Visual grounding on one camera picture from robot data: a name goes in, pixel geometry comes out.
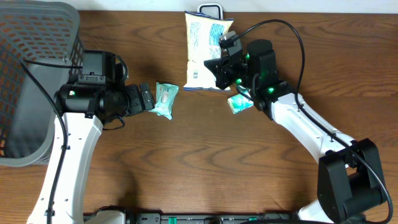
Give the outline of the teal wet wipes pack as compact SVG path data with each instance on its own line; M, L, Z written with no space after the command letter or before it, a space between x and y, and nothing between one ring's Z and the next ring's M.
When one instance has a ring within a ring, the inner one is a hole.
M156 103L154 109L150 112L156 113L158 116L165 116L172 119L172 107L179 91L179 86L168 83L156 83Z

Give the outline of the teal tissue pack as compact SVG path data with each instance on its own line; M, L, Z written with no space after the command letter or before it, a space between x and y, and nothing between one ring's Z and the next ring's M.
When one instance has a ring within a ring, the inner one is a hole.
M228 98L228 105L233 114L240 113L254 106L254 103L241 94Z

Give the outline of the white blue-edged snack bag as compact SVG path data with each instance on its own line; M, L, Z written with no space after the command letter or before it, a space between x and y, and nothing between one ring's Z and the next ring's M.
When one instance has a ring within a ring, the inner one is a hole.
M201 12L185 12L187 27L187 82L184 90L216 90L215 76L205 60L221 57L219 37L226 34L234 19L217 19Z

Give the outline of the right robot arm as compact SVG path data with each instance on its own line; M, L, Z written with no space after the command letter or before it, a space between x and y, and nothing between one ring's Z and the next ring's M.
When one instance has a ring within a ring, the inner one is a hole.
M279 79L268 40L255 40L243 54L241 44L204 66L220 89L237 84L269 119L287 129L318 164L317 199L301 208L301 220L343 223L386 202L384 175L376 145L341 133L306 105L291 85Z

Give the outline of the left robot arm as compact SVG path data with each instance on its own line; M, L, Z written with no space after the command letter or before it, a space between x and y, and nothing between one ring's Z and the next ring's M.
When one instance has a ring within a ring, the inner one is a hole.
M155 100L147 83L126 85L123 59L103 50L85 50L77 77L54 97L55 134L39 199L28 223L83 223L83 201L93 152L105 124L150 111Z

